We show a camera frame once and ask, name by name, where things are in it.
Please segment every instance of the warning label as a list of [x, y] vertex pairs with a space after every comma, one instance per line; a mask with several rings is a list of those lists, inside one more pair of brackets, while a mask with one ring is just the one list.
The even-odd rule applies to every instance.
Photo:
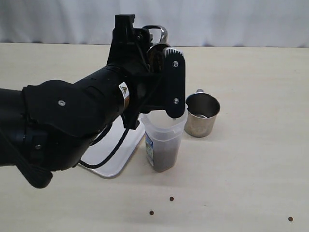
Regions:
[[125, 108], [127, 108], [127, 106], [129, 105], [129, 100], [130, 100], [130, 92], [129, 89], [127, 88], [125, 82], [121, 83], [119, 85], [119, 88], [122, 92], [122, 95], [124, 96], [124, 106]]

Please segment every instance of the white tray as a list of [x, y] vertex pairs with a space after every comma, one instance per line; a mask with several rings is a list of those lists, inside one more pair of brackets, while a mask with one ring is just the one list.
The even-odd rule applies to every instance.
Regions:
[[[98, 164], [103, 161], [114, 149], [124, 131], [122, 119], [118, 117], [110, 132], [100, 142], [88, 148], [82, 157], [82, 161], [89, 164]], [[125, 167], [144, 134], [144, 126], [140, 123], [136, 130], [129, 131], [118, 151], [106, 164], [97, 169], [86, 169], [104, 178], [116, 177]]]

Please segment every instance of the white curtain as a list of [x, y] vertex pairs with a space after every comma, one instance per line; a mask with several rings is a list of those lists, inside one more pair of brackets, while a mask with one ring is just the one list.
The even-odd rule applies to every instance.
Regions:
[[309, 47], [309, 0], [0, 0], [0, 42], [110, 44], [115, 14], [173, 46]]

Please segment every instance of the container label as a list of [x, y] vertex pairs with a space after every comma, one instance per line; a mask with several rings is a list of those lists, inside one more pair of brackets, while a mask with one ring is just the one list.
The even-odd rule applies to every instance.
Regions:
[[153, 166], [154, 165], [154, 143], [149, 138], [147, 133], [145, 133], [145, 141], [146, 141], [147, 158], [150, 164]]
[[129, 100], [130, 100], [129, 89], [126, 86], [125, 82], [121, 83], [118, 87], [120, 88], [122, 95], [124, 96], [124, 107], [126, 109], [127, 106], [129, 105]]

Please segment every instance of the metal handle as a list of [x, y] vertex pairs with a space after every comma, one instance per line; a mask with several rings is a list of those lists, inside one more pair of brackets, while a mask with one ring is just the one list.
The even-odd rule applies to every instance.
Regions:
[[160, 41], [159, 43], [164, 43], [166, 44], [167, 41], [168, 41], [168, 31], [166, 30], [165, 27], [163, 26], [159, 26], [159, 25], [147, 25], [147, 26], [144, 26], [143, 29], [159, 29], [161, 30], [161, 36], [160, 36]]

